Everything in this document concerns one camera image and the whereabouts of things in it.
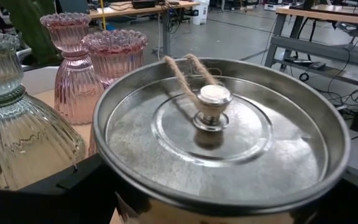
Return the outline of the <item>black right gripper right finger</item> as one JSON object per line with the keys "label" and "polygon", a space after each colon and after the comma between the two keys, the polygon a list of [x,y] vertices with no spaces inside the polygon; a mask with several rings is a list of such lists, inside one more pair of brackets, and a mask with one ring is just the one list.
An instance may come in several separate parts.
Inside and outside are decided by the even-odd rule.
{"label": "black right gripper right finger", "polygon": [[311,224],[358,224],[358,176],[346,172],[318,202]]}

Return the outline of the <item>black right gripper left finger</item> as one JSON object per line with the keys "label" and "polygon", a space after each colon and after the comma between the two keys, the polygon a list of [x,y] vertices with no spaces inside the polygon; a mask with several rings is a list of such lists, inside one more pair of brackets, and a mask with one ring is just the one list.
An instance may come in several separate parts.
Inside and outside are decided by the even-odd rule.
{"label": "black right gripper left finger", "polygon": [[115,173],[96,154],[20,190],[0,190],[0,223],[109,223],[115,189]]}

